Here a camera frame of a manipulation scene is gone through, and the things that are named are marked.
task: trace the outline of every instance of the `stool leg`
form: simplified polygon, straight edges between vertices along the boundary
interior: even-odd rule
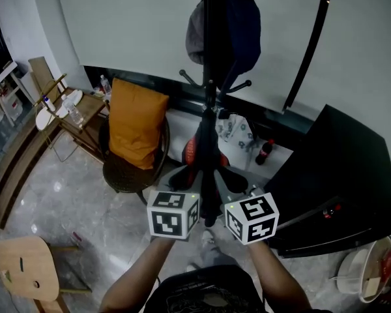
[[[91,293],[91,289],[59,289],[61,293]]]
[[[148,203],[146,202],[145,197],[143,197],[143,192],[142,191],[136,192],[136,194],[139,196],[139,198],[141,199],[143,204],[148,205]]]
[[[80,250],[78,246],[50,246],[51,252],[69,252],[72,250]]]

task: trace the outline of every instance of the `gray wall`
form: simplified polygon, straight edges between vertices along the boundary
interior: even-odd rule
[[[199,81],[186,56],[188,17],[199,0],[61,0],[84,65]],[[281,111],[308,45],[319,0],[255,0],[262,55],[234,96]],[[315,119],[325,104],[384,136],[391,154],[391,0],[330,0],[315,57],[292,107]]]
[[[80,66],[66,27],[60,0],[35,0],[40,21],[61,73],[67,73],[71,87],[91,90],[91,84]]]
[[[54,78],[61,71],[46,39],[35,0],[0,0],[0,28],[12,59],[24,72],[30,58],[44,56]]]

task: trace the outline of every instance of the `shoe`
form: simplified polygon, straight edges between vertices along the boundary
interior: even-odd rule
[[[189,265],[187,265],[185,272],[190,273],[191,271],[198,270],[198,269],[200,269],[198,265],[196,265],[195,263],[190,263]]]
[[[203,243],[203,248],[211,243],[214,244],[214,234],[210,230],[204,230],[203,235],[201,236],[201,242]]]

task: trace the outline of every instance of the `orange cushion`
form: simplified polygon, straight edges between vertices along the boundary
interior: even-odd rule
[[[143,170],[153,168],[168,96],[113,79],[110,151]]]

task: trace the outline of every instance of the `marble floor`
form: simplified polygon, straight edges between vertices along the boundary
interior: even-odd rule
[[[67,134],[55,144],[62,160],[74,148]],[[188,262],[198,261],[202,231],[199,223],[188,242],[175,244],[160,273],[161,280],[183,272]],[[233,240],[220,220],[213,231],[222,250],[251,274],[259,290],[245,247]],[[6,228],[0,230],[0,239],[24,235],[39,235],[51,245],[80,246],[78,252],[55,257],[61,283],[78,283],[71,268],[93,291],[88,295],[63,295],[72,313],[97,312],[106,290],[136,261],[150,239],[145,206],[139,198],[135,194],[116,194],[103,178],[101,163],[82,149],[76,149],[63,163],[52,149],[39,160],[16,200]],[[287,259],[282,263],[300,282],[314,308],[333,313],[361,312],[363,306],[357,296],[341,294],[335,282],[329,280],[346,253]],[[10,296],[0,281],[0,312],[17,311],[36,312],[30,300]]]

